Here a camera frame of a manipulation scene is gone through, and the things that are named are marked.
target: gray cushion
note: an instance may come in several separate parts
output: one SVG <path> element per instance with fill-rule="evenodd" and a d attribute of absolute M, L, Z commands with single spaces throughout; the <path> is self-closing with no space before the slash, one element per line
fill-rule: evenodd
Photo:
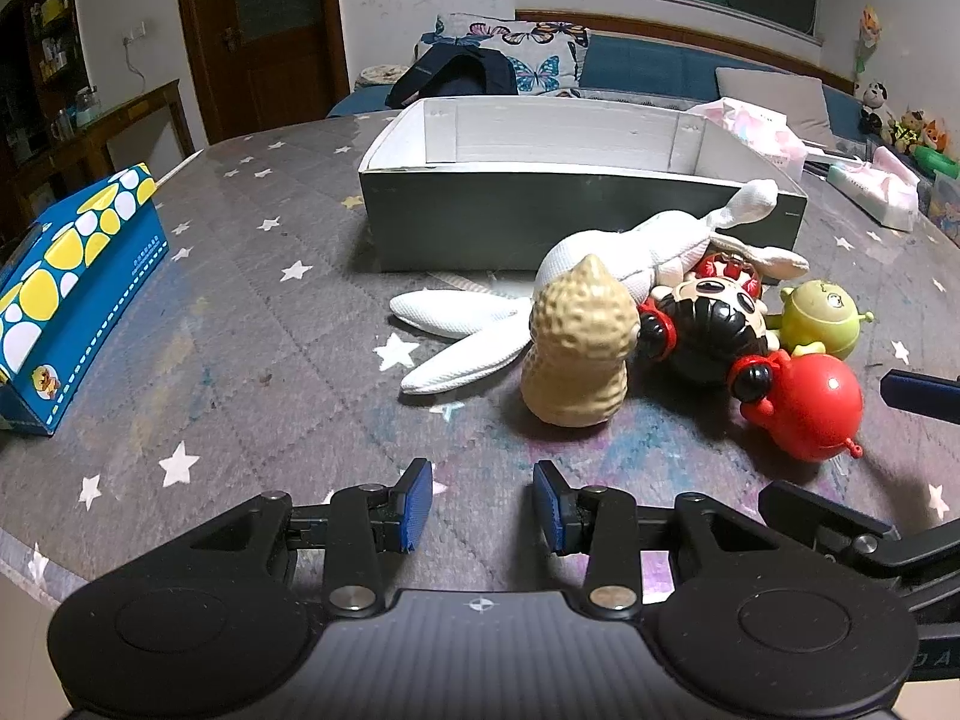
<path fill-rule="evenodd" d="M 717 68 L 716 75 L 722 97 L 785 114 L 787 125 L 799 138 L 836 148 L 820 79 L 737 68 Z"/>

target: sofa backrest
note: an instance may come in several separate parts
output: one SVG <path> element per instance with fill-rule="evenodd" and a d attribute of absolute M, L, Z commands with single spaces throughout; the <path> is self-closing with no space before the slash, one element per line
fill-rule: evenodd
<path fill-rule="evenodd" d="M 668 95 L 707 103 L 720 97 L 716 81 L 718 67 L 786 72 L 760 62 L 697 47 L 594 34 L 580 85 L 587 89 Z M 854 141 L 866 140 L 858 128 L 860 102 L 826 85 L 824 98 L 834 135 Z"/>

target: yellow polka dot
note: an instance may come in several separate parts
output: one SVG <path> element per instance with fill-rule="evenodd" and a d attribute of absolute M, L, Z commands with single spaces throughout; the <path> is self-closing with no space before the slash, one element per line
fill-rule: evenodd
<path fill-rule="evenodd" d="M 83 252 L 83 261 L 88 265 L 92 263 L 109 242 L 110 239 L 101 232 L 96 232 L 91 235 L 86 239 L 86 251 Z"/>
<path fill-rule="evenodd" d="M 83 243 L 80 241 L 80 233 L 73 228 L 69 229 L 51 243 L 43 259 L 61 271 L 72 271 L 83 261 Z"/>
<path fill-rule="evenodd" d="M 140 205 L 143 205 L 156 190 L 157 185 L 154 180 L 152 178 L 144 178 L 140 182 L 140 186 L 136 188 L 136 201 Z"/>
<path fill-rule="evenodd" d="M 100 215 L 100 229 L 108 235 L 116 235 L 120 232 L 120 217 L 117 215 L 117 211 L 114 211 L 112 208 L 107 208 L 107 210 Z"/>
<path fill-rule="evenodd" d="M 3 298 L 0 298 L 0 311 L 6 311 L 7 306 L 13 303 L 13 298 L 16 298 L 17 293 L 20 292 L 22 284 L 17 284 L 12 290 L 10 290 Z"/>
<path fill-rule="evenodd" d="M 110 184 L 106 189 L 98 191 L 93 197 L 90 197 L 80 208 L 77 209 L 77 215 L 83 214 L 89 211 L 91 208 L 95 211 L 102 211 L 104 208 L 109 208 L 109 204 L 113 202 L 114 197 L 117 196 L 117 184 Z"/>
<path fill-rule="evenodd" d="M 46 322 L 54 316 L 59 304 L 59 292 L 56 290 L 56 281 L 50 271 L 40 269 L 23 282 L 20 290 L 20 307 L 30 319 Z"/>

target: door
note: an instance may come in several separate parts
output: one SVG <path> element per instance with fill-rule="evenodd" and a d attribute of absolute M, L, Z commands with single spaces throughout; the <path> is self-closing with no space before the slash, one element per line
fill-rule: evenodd
<path fill-rule="evenodd" d="M 212 142 L 323 119 L 346 93 L 337 0 L 181 0 L 181 18 Z"/>

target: power cord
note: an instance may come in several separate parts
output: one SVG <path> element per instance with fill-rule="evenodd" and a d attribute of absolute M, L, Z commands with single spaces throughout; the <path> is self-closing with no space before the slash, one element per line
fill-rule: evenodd
<path fill-rule="evenodd" d="M 134 67 L 134 66 L 133 66 L 133 63 L 131 63 L 131 61 L 130 61 L 130 44 L 131 44 L 132 42 L 133 42 L 133 41 L 131 41 L 130 38 L 128 38 L 128 37 L 126 37 L 126 36 L 124 37 L 124 39 L 123 39 L 123 54 L 124 54 L 124 57 L 126 57 L 126 59 L 127 59 L 127 70 L 129 70 L 129 71 L 130 71 L 131 73 L 133 73 L 133 74 L 136 74 L 137 76 L 140 76 L 140 81 L 142 82 L 141 87 L 140 87 L 140 93 L 141 93 L 141 95 L 142 95 L 144 92 L 147 91 L 147 79 L 146 79 L 146 76 L 144 76 L 144 74 L 142 74 L 140 71 L 138 71 L 138 69 L 136 69 L 136 67 Z"/>

